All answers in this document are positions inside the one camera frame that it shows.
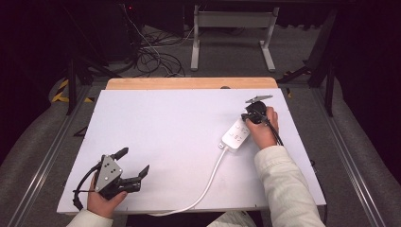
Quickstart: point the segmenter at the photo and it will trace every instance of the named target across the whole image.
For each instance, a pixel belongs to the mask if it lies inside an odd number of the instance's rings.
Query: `hand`
[[[278,115],[272,107],[267,107],[266,116],[270,120],[273,127],[278,132]],[[254,142],[259,146],[260,149],[264,149],[270,146],[277,145],[277,140],[269,126],[264,123],[255,125],[250,119],[245,121],[248,129],[251,131]]]
[[[91,188],[90,188],[91,191],[95,190],[94,184],[95,184],[95,174],[91,182]],[[95,213],[99,216],[102,216],[104,218],[112,218],[115,207],[117,207],[117,205],[120,204],[121,201],[123,201],[127,197],[127,194],[128,193],[125,191],[120,192],[118,195],[116,195],[115,197],[113,197],[111,200],[108,201],[95,191],[89,192],[88,204],[87,204],[88,211]]]

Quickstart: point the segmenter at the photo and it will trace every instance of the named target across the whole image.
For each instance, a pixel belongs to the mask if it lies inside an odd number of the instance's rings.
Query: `white sleeve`
[[[273,226],[324,226],[304,175],[284,147],[260,150],[254,163],[265,187]]]
[[[94,214],[88,210],[80,210],[67,227],[111,227],[113,220]]]

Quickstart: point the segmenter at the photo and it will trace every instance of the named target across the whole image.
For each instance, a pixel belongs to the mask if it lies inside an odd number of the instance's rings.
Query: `white tabletop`
[[[195,201],[206,186],[221,150],[221,136],[234,124],[255,96],[279,114],[281,138],[303,171],[315,200],[325,204],[280,89],[199,89],[102,91],[91,123],[71,170],[57,212],[75,214],[73,190],[102,154],[122,148],[129,153],[117,163],[122,178],[150,169],[140,192],[130,193],[116,213],[159,213],[181,209]],[[250,137],[237,153],[227,152],[205,198],[190,211],[253,210],[267,208],[253,157],[258,151]],[[89,188],[85,182],[82,189]],[[86,204],[85,193],[80,200]]]

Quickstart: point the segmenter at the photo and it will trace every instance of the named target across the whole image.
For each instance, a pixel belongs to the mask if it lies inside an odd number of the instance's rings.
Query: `person's left hand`
[[[87,204],[87,209],[88,211],[95,213],[99,216],[102,216],[104,218],[112,218],[113,216],[113,211],[115,207],[117,207],[118,204],[121,203],[126,197],[127,197],[127,192],[123,191],[120,192],[118,195],[113,197],[111,200],[106,200],[104,199],[99,193],[95,192],[95,174],[94,177],[92,178],[91,182],[91,188],[88,193],[88,204]]]

